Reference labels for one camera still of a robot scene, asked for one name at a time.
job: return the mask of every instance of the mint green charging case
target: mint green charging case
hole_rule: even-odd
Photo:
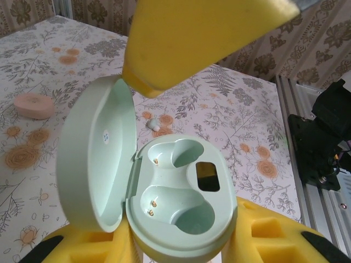
[[[199,189],[196,163],[216,166],[220,189]],[[158,262],[206,262],[236,223],[233,183],[220,151],[186,135],[154,139],[137,152],[133,99],[121,76],[96,79],[71,109],[56,175],[71,224],[113,232],[123,211],[142,250]]]

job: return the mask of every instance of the floral tablecloth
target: floral tablecloth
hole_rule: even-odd
[[[0,39],[0,262],[19,262],[68,224],[55,179],[60,129],[92,80],[121,72],[126,40],[60,16]],[[54,116],[19,116],[14,98],[29,92],[51,96]],[[299,219],[274,84],[211,66],[156,99],[133,98],[139,148],[164,134],[204,138],[221,149],[238,196]]]

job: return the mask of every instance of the small label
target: small label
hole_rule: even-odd
[[[108,143],[109,143],[109,140],[110,140],[110,135],[109,135],[108,130],[104,130],[104,136],[103,136],[103,139],[104,139],[104,143],[105,143],[105,144],[108,144]]]

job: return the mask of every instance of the open case lid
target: open case lid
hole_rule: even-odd
[[[105,232],[120,224],[137,149],[136,126],[131,91],[121,76],[93,81],[69,112],[56,176],[71,224]]]

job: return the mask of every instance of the pink round object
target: pink round object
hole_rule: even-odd
[[[35,93],[18,95],[14,105],[18,114],[33,119],[47,119],[55,112],[55,106],[50,97]]]

